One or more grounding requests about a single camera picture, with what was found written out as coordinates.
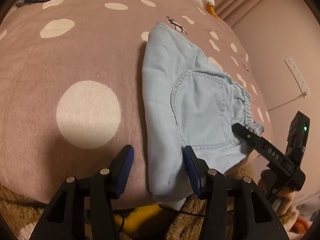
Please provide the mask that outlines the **person's right hand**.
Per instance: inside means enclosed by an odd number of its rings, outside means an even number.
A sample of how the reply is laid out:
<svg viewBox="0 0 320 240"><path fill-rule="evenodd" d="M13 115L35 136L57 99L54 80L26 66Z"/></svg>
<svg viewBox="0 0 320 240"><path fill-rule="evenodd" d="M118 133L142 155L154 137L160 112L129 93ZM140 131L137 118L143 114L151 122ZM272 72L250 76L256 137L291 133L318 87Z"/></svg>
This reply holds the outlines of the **person's right hand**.
<svg viewBox="0 0 320 240"><path fill-rule="evenodd" d="M264 181L265 172L266 170L262 170L260 174L260 179L258 181L258 187L263 191L263 193L266 193L267 191L267 186ZM285 215L285 213L288 211L288 209L293 203L295 194L296 194L295 191L293 191L290 187L287 187L287 186L278 192L277 196L282 199L281 204L276 210L276 214L278 216Z"/></svg>

